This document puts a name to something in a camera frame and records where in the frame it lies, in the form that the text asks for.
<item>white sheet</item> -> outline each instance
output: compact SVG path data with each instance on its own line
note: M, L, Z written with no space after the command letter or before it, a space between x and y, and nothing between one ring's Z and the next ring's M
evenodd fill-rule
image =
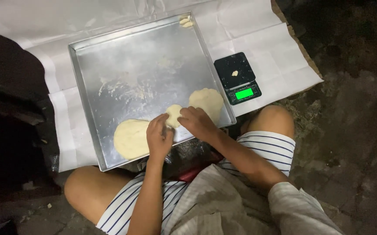
M213 60L243 51L262 91L232 107L236 116L321 82L269 0L0 0L0 35L45 67L55 108L59 171L96 165L67 45L191 10Z

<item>green display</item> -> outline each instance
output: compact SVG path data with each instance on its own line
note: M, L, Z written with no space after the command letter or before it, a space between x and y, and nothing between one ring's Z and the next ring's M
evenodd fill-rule
M237 99L243 99L253 94L254 93L252 92L251 88L235 93L235 95L237 96Z

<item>hand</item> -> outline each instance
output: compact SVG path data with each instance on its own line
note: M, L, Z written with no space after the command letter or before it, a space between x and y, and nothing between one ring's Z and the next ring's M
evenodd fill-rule
M163 163L165 156L172 147L174 132L165 127L165 121L170 115L161 114L154 118L146 129L146 139L149 147L149 159Z
M202 108L182 108L180 114L179 123L201 141L210 143L220 130Z

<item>baking tray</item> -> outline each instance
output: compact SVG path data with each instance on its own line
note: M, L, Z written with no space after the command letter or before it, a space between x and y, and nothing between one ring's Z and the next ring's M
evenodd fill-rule
M179 21L190 18L193 26ZM102 171L135 161L114 148L114 131L127 119L151 120L172 104L188 106L195 90L213 88L224 106L218 126L236 123L191 12L117 30L68 46L88 128ZM176 129L175 145L193 136Z

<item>left hand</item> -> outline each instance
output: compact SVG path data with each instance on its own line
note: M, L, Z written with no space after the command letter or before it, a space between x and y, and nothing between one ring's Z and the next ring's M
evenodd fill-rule
M162 131L165 128L165 121L170 115L167 113L161 114L154 118L146 129L146 139L149 147L149 159L164 162L165 156L168 154L172 147L172 140L174 138L174 132L166 128L165 136L162 135Z

